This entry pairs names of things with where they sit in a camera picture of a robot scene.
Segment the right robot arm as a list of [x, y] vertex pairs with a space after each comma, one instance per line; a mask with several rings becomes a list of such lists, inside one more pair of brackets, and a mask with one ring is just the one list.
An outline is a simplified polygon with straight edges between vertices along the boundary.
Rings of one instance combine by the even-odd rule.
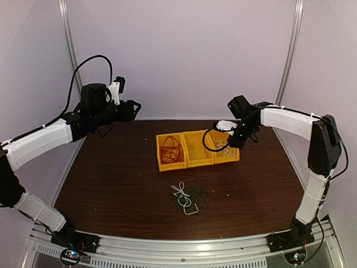
[[327, 114], [297, 111], [269, 102], [251, 104], [239, 95], [228, 103], [228, 108], [238, 123], [229, 127], [228, 143], [242, 149], [260, 127], [270, 127], [299, 137], [307, 146], [307, 183], [301, 203], [286, 234], [290, 246], [298, 246], [307, 238], [319, 209], [327, 198], [331, 181], [342, 153], [342, 141], [335, 119]]

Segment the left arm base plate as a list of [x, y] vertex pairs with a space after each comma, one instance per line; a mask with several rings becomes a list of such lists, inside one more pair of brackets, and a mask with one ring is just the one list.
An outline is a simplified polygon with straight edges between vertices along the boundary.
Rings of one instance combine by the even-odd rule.
[[51, 243], [70, 248], [85, 253], [96, 253], [99, 243], [99, 237], [93, 234], [76, 232], [71, 240], [55, 233], [51, 237]]

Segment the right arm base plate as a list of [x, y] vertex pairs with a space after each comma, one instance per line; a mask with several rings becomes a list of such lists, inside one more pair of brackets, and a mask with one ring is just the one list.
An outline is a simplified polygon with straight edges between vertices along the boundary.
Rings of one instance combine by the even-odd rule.
[[302, 247], [305, 243], [312, 243], [315, 238], [312, 234], [306, 237], [293, 238], [291, 231], [281, 233], [271, 233], [266, 237], [267, 244], [271, 253], [286, 251], [296, 247]]

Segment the yellow three-compartment bin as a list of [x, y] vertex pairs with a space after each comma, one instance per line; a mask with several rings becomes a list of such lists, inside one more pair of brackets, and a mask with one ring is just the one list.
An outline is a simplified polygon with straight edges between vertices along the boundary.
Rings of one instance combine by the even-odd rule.
[[239, 149], [227, 145], [228, 133], [188, 131], [156, 136], [160, 172], [197, 168], [240, 160]]

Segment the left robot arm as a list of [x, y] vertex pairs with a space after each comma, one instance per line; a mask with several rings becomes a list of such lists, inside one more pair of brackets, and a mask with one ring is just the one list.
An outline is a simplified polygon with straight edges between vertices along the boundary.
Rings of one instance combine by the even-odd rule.
[[68, 248], [80, 243], [75, 224], [54, 207], [30, 194], [15, 172], [31, 160], [62, 145], [79, 141], [102, 126], [136, 119], [141, 104], [121, 100], [124, 88], [118, 80], [105, 85], [92, 83], [82, 87], [80, 102], [71, 112], [64, 111], [52, 123], [1, 143], [1, 207], [13, 208], [44, 224]]

